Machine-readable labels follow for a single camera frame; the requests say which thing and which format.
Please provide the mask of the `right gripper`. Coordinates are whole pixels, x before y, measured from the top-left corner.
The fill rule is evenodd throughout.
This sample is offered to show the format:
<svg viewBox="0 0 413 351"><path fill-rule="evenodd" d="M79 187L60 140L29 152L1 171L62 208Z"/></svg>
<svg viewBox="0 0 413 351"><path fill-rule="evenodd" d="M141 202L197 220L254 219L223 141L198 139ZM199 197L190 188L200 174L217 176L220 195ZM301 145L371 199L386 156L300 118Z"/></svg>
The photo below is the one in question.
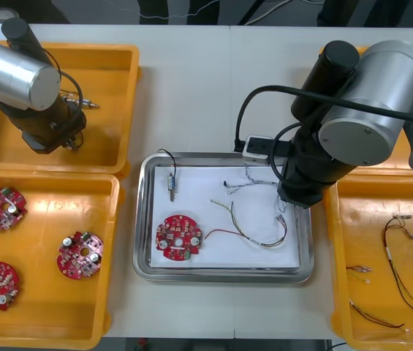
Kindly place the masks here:
<svg viewBox="0 0 413 351"><path fill-rule="evenodd" d="M319 175L310 175L300 170L281 172L284 182L279 182L279 197L287 203L309 208L323 198L323 192L330 186L330 180Z"/></svg>

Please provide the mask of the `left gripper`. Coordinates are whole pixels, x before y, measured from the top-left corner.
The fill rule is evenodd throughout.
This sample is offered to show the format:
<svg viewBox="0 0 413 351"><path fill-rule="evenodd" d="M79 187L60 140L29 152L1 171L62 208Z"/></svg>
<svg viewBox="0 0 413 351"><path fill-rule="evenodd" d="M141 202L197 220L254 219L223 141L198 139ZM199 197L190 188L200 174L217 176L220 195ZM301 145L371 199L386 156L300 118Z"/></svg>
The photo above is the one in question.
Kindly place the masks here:
<svg viewBox="0 0 413 351"><path fill-rule="evenodd" d="M23 131L22 138L38 154L50 154L59 147L78 151L84 143L85 128L86 116L80 113L63 124L53 121L48 126L42 125L36 132Z"/></svg>

